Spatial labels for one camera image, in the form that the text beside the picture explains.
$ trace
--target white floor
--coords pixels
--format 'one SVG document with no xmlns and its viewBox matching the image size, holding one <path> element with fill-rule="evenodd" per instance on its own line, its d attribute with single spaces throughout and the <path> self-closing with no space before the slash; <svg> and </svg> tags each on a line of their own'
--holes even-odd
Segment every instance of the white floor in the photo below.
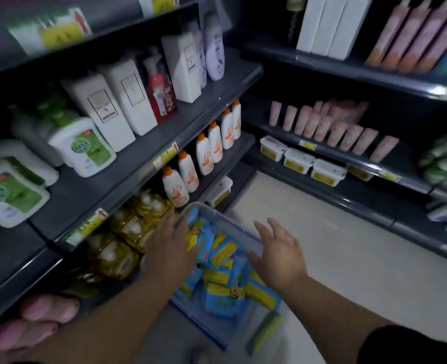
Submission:
<svg viewBox="0 0 447 364">
<path fill-rule="evenodd" d="M 447 341 L 446 259 L 261 173 L 229 214 L 254 232 L 253 220 L 275 218 L 300 240 L 313 278 L 390 320 Z M 184 363 L 192 347 L 206 348 L 212 364 L 231 359 L 168 306 L 141 362 Z M 324 362 L 294 316 L 272 361 Z"/>
</svg>

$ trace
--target white bottle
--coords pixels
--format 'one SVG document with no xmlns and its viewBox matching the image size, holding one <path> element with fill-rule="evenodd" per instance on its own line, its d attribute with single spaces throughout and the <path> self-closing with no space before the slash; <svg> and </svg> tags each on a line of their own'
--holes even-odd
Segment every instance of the white bottle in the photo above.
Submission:
<svg viewBox="0 0 447 364">
<path fill-rule="evenodd" d="M 202 89 L 193 36 L 188 32 L 178 36 L 162 36 L 161 44 L 176 98 L 183 102 L 195 102 Z"/>
<path fill-rule="evenodd" d="M 233 146 L 233 117 L 230 109 L 223 112 L 221 128 L 223 149 L 229 149 Z"/>
<path fill-rule="evenodd" d="M 223 52 L 222 28 L 216 14 L 205 15 L 205 61 L 208 76 L 213 81 L 223 78 L 225 53 Z"/>
<path fill-rule="evenodd" d="M 144 135 L 158 125 L 134 60 L 99 66 L 98 70 L 104 75 L 134 133 Z"/>
<path fill-rule="evenodd" d="M 58 171 L 17 139 L 0 140 L 0 160 L 3 159 L 6 159 L 27 180 L 44 188 L 56 183 L 60 177 Z"/>
<path fill-rule="evenodd" d="M 241 126 L 242 126 L 242 105 L 240 104 L 239 100 L 236 99 L 233 101 L 232 105 L 232 121 L 233 121 L 233 139 L 239 139 L 240 134 L 242 132 Z"/>
<path fill-rule="evenodd" d="M 81 177 L 95 175 L 116 159 L 116 153 L 88 117 L 72 120 L 58 110 L 52 118 L 58 128 L 50 134 L 48 143 L 63 153 Z"/>
<path fill-rule="evenodd" d="M 169 166 L 163 167 L 163 185 L 167 197 L 176 208 L 183 207 L 190 200 L 190 195 L 180 174 Z"/>
<path fill-rule="evenodd" d="M 63 165 L 63 159 L 56 150 L 36 132 L 38 118 L 23 112 L 17 105 L 9 105 L 8 109 L 13 116 L 11 122 L 13 137 L 22 140 L 29 149 L 49 165 L 53 167 Z"/>
<path fill-rule="evenodd" d="M 191 33 L 193 42 L 195 42 L 194 48 L 198 55 L 197 68 L 200 76 L 200 88 L 203 89 L 206 87 L 205 42 L 203 41 L 203 34 L 196 19 L 186 24 L 186 30 Z"/>
<path fill-rule="evenodd" d="M 203 133 L 198 134 L 196 140 L 196 159 L 203 176 L 213 171 L 213 161 L 210 156 L 210 141 Z"/>
<path fill-rule="evenodd" d="M 210 141 L 210 158 L 216 164 L 223 158 L 222 136 L 216 121 L 210 123 L 208 140 Z"/>
<path fill-rule="evenodd" d="M 184 184 L 188 189 L 189 193 L 194 192 L 200 181 L 198 180 L 198 175 L 196 174 L 195 164 L 191 159 L 189 154 L 186 154 L 184 150 L 178 153 L 178 166 L 180 168 L 180 174 L 183 178 Z"/>
<path fill-rule="evenodd" d="M 0 226 L 14 227 L 31 217 L 50 199 L 50 193 L 34 185 L 7 160 L 0 160 Z"/>
<path fill-rule="evenodd" d="M 102 74 L 90 73 L 75 81 L 62 81 L 79 108 L 97 125 L 107 143 L 119 152 L 133 141 L 134 133 Z"/>
</svg>

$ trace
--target green label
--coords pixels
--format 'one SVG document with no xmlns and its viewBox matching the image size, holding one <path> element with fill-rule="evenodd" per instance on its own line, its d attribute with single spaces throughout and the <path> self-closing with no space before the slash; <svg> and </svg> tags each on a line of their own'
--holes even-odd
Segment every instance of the green label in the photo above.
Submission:
<svg viewBox="0 0 447 364">
<path fill-rule="evenodd" d="M 86 154 L 97 167 L 111 159 L 110 152 L 100 142 L 97 134 L 92 129 L 78 134 L 70 145 L 70 149 L 74 153 Z"/>
<path fill-rule="evenodd" d="M 7 203 L 23 213 L 29 212 L 41 201 L 39 193 L 19 182 L 8 172 L 0 174 L 0 202 Z"/>
</svg>

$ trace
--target hand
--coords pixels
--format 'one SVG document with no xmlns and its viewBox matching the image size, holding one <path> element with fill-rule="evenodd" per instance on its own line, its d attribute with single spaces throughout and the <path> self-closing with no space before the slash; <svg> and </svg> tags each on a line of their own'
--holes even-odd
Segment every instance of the hand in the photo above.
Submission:
<svg viewBox="0 0 447 364">
<path fill-rule="evenodd" d="M 246 252 L 249 262 L 265 284 L 281 296 L 292 289 L 293 282 L 307 278 L 306 264 L 298 240 L 279 223 L 268 218 L 272 232 L 263 224 L 254 221 L 264 251 L 262 257 Z"/>
<path fill-rule="evenodd" d="M 198 248 L 186 251 L 188 223 L 181 222 L 173 233 L 175 214 L 171 212 L 159 223 L 147 241 L 144 272 L 149 278 L 157 279 L 174 292 L 188 277 L 196 265 Z"/>
</svg>

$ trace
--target black sleeve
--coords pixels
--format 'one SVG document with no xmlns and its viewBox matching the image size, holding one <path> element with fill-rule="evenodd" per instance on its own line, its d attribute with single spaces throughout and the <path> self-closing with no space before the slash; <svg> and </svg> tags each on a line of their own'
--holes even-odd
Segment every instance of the black sleeve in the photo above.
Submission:
<svg viewBox="0 0 447 364">
<path fill-rule="evenodd" d="M 444 363 L 447 343 L 401 326 L 373 331 L 358 352 L 357 364 Z"/>
</svg>

